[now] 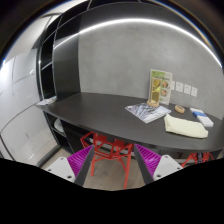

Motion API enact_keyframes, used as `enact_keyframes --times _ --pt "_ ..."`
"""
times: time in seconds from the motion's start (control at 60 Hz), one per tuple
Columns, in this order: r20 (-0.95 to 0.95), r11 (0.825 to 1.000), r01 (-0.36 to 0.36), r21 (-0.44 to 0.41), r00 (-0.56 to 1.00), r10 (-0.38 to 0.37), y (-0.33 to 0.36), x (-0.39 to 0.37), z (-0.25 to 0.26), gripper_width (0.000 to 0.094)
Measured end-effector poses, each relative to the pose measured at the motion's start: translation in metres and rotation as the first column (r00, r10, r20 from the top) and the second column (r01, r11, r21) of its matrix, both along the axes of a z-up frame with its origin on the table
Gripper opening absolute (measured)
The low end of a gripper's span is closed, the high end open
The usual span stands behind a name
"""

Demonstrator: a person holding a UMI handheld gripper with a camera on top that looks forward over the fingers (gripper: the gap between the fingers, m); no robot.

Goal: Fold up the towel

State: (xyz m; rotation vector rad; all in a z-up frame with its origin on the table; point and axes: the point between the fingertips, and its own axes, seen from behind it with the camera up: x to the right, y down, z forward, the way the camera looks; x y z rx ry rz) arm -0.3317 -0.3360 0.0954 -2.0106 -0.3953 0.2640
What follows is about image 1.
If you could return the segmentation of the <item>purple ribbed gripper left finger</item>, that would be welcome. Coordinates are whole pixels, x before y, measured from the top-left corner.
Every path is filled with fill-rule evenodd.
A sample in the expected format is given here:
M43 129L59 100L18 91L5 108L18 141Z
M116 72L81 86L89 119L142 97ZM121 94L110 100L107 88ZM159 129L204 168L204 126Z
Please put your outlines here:
M46 171L75 183L78 186L83 186L93 156L94 146L90 145L68 158L59 157L46 168Z

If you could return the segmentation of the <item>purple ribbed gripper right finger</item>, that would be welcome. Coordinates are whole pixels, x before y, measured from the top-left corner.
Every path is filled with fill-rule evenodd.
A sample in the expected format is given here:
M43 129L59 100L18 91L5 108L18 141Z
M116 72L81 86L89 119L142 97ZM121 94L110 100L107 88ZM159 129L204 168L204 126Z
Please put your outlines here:
M145 184L150 184L182 169L169 155L159 155L141 145L134 145L134 154Z

